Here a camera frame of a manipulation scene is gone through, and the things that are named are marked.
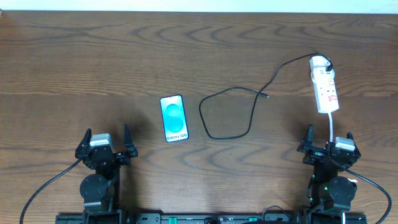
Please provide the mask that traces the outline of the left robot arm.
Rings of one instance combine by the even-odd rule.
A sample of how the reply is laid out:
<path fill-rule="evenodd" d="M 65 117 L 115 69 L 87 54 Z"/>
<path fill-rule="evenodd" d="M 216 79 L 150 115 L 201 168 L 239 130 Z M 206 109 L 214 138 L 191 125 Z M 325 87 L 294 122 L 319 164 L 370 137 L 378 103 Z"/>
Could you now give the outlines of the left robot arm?
<path fill-rule="evenodd" d="M 83 223 L 132 223 L 119 203 L 120 169 L 138 156 L 128 125 L 124 126 L 124 147 L 123 152 L 114 152 L 110 134 L 92 135 L 88 129 L 76 148 L 75 157 L 95 171 L 80 184 Z"/>

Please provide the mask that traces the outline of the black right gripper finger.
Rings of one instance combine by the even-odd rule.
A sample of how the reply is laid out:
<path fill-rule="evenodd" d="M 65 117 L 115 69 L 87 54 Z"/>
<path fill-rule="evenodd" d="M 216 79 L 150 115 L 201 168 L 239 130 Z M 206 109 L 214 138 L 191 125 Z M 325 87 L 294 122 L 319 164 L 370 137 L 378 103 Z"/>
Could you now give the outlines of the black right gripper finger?
<path fill-rule="evenodd" d="M 347 135 L 346 135 L 346 138 L 352 140 L 352 142 L 354 143 L 354 146 L 355 146 L 354 153 L 359 156 L 360 155 L 360 151 L 359 151 L 359 149 L 358 149 L 358 147 L 357 147 L 357 145 L 356 145 L 356 143 L 354 141 L 353 134 L 351 132 L 348 132 Z"/>
<path fill-rule="evenodd" d="M 308 130 L 301 140 L 299 151 L 309 151 L 313 144 L 313 124 L 309 124 Z"/>

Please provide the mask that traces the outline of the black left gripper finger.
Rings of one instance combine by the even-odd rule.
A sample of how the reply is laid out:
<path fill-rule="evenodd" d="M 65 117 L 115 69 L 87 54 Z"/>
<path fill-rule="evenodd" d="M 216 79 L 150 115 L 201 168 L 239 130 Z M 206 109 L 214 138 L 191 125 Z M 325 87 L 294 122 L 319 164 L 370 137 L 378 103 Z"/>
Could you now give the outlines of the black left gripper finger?
<path fill-rule="evenodd" d="M 136 147 L 134 141 L 132 140 L 131 133 L 129 130 L 129 125 L 124 125 L 124 147 L 127 151 L 135 151 Z"/>
<path fill-rule="evenodd" d="M 78 145 L 78 152 L 85 152 L 87 149 L 90 148 L 90 141 L 91 141 L 91 129 L 88 128 L 86 130 L 86 133 L 83 137 L 83 139 L 81 140 L 81 142 Z"/>

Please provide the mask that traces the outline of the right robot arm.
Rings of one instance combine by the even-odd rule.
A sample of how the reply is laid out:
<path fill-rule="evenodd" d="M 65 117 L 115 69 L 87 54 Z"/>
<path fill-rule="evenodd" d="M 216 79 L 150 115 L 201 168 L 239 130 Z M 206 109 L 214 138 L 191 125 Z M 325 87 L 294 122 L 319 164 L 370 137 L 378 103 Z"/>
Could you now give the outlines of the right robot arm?
<path fill-rule="evenodd" d="M 308 207 L 296 213 L 295 220 L 301 223 L 343 223 L 343 214 L 351 210 L 357 185 L 339 172 L 349 169 L 361 157 L 353 135 L 337 137 L 324 147 L 313 145 L 313 125 L 297 148 L 303 152 L 303 163 L 313 166 L 313 175 L 308 183 Z"/>

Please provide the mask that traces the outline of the blue Galaxy smartphone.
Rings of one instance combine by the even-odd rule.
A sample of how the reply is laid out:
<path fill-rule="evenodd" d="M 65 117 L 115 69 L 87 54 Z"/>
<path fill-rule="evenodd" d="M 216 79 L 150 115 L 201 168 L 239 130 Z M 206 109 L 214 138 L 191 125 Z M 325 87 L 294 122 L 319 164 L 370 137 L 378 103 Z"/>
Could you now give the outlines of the blue Galaxy smartphone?
<path fill-rule="evenodd" d="M 166 142 L 188 139 L 189 133 L 182 96 L 163 97 L 160 99 L 160 107 Z"/>

